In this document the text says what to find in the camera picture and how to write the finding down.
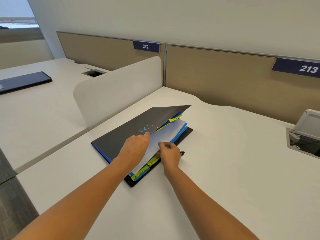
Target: forearm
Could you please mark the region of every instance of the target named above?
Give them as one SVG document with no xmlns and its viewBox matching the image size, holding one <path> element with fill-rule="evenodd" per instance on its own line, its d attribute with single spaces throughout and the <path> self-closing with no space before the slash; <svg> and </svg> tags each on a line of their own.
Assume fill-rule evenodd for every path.
<svg viewBox="0 0 320 240">
<path fill-rule="evenodd" d="M 182 170 L 177 168 L 167 171 L 166 177 L 201 240 L 258 239 L 204 193 Z"/>
<path fill-rule="evenodd" d="M 84 239 L 127 174 L 128 169 L 115 159 L 105 169 L 36 218 L 14 240 Z"/>
</svg>

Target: binder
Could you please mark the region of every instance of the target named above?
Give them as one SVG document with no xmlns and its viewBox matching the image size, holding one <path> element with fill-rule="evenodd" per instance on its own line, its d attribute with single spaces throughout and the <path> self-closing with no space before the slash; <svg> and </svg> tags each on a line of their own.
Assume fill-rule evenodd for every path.
<svg viewBox="0 0 320 240">
<path fill-rule="evenodd" d="M 111 163 L 118 156 L 127 138 L 142 135 L 146 131 L 150 133 L 150 145 L 142 162 L 124 179 L 133 187 L 160 162 L 161 159 L 156 155 L 159 138 L 169 138 L 170 142 L 178 145 L 192 132 L 187 123 L 180 119 L 182 113 L 190 106 L 152 107 L 92 141 L 91 144 L 108 163 Z"/>
<path fill-rule="evenodd" d="M 0 95 L 49 82 L 52 82 L 52 79 L 44 72 L 35 72 L 3 79 L 0 80 Z"/>
</svg>

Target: person's right arm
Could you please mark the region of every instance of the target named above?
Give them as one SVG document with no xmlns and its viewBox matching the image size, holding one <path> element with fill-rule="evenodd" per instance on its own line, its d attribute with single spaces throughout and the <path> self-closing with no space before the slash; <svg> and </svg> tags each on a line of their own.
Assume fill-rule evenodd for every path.
<svg viewBox="0 0 320 240">
<path fill-rule="evenodd" d="M 200 240 L 259 240 L 179 169 L 181 156 L 176 145 L 159 142 L 159 147 L 164 174 Z"/>
</svg>

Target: person's left arm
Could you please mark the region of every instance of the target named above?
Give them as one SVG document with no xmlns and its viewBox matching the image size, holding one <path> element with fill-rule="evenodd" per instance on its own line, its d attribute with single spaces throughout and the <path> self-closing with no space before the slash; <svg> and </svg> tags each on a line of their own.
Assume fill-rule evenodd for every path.
<svg viewBox="0 0 320 240">
<path fill-rule="evenodd" d="M 46 210 L 14 240 L 84 239 L 121 181 L 142 160 L 150 134 L 132 136 L 110 165 Z"/>
</svg>

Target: beige partition panel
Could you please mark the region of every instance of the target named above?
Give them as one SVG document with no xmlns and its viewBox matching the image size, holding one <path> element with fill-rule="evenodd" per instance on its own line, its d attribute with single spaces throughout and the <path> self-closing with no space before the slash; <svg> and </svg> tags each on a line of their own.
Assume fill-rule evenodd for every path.
<svg viewBox="0 0 320 240">
<path fill-rule="evenodd" d="M 320 79 L 271 71 L 274 57 L 168 46 L 165 85 L 204 102 L 296 124 L 320 111 Z"/>
<path fill-rule="evenodd" d="M 164 64 L 164 45 L 160 53 L 134 49 L 132 40 L 57 32 L 66 57 L 76 63 L 90 64 L 113 71 L 148 58 L 159 56 Z"/>
</svg>

